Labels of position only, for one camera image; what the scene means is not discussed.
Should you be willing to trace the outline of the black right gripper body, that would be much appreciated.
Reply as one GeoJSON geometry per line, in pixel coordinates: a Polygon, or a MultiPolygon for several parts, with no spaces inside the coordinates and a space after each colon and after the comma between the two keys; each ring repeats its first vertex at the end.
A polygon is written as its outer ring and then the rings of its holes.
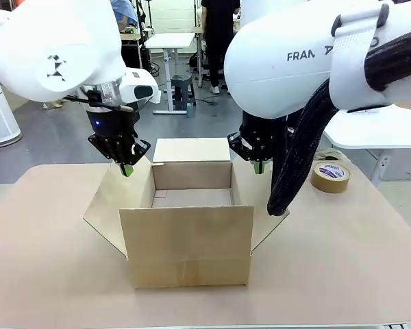
{"type": "Polygon", "coordinates": [[[246,141],[261,141],[275,139],[283,140],[288,131],[286,118],[263,119],[253,116],[245,111],[242,112],[242,123],[239,128],[240,135],[246,141]]]}

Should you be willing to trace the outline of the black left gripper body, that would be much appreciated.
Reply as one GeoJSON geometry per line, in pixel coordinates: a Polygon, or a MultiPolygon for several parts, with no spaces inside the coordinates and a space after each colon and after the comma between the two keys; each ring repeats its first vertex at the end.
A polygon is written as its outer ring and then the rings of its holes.
{"type": "Polygon", "coordinates": [[[86,114],[90,120],[93,133],[88,140],[100,138],[128,138],[138,137],[134,125],[140,119],[139,112],[113,111],[106,108],[88,107],[86,114]]]}

